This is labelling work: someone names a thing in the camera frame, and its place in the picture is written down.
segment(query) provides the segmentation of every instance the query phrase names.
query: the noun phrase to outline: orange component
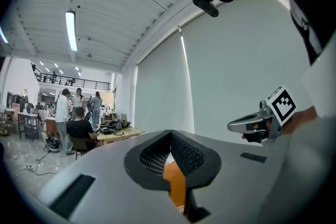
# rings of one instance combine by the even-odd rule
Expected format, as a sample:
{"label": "orange component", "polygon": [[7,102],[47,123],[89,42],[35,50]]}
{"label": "orange component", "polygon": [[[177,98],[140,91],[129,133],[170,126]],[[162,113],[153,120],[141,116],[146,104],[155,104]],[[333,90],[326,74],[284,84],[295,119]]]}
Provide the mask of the orange component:
{"label": "orange component", "polygon": [[163,178],[170,182],[170,198],[176,207],[185,203],[185,177],[176,163],[164,167]]}

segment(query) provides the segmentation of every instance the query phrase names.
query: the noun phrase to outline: backpack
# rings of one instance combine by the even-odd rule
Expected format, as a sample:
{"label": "backpack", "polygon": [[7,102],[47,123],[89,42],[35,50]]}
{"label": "backpack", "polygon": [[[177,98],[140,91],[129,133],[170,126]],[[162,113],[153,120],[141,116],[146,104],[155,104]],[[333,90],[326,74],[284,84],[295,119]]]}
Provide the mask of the backpack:
{"label": "backpack", "polygon": [[93,104],[90,103],[90,100],[91,100],[92,96],[90,97],[89,101],[87,102],[86,106],[89,110],[89,112],[92,112],[93,111]]}
{"label": "backpack", "polygon": [[59,151],[59,142],[56,138],[49,136],[46,139],[46,147],[49,151]]}

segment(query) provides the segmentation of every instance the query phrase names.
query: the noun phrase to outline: chair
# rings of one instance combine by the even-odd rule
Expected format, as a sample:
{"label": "chair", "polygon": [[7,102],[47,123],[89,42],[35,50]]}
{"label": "chair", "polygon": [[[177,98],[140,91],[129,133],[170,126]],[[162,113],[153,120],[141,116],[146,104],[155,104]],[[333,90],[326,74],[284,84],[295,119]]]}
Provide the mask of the chair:
{"label": "chair", "polygon": [[97,144],[96,140],[91,138],[74,138],[69,136],[69,139],[74,145],[76,151],[76,159],[79,154],[83,156],[83,154],[85,154],[86,152],[89,152],[90,150],[94,149]]}

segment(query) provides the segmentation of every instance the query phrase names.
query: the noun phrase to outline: white sleeve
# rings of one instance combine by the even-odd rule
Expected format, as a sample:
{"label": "white sleeve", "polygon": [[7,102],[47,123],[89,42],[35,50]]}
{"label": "white sleeve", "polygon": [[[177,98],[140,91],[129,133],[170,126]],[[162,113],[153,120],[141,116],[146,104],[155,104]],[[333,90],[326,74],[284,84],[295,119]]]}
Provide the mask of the white sleeve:
{"label": "white sleeve", "polygon": [[63,117],[64,117],[64,121],[68,121],[69,117],[68,117],[68,112],[69,111],[69,104],[68,104],[68,100],[63,102]]}

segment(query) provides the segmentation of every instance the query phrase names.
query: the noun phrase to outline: seated man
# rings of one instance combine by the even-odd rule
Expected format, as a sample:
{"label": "seated man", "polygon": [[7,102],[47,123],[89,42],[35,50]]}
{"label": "seated man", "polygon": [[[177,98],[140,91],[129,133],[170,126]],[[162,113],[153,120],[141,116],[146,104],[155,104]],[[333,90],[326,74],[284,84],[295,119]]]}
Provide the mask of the seated man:
{"label": "seated man", "polygon": [[[75,117],[73,121],[67,123],[67,134],[73,138],[91,138],[96,141],[90,122],[84,120],[84,108],[76,108]],[[96,144],[92,144],[92,147],[88,146],[88,149],[91,150]]]}

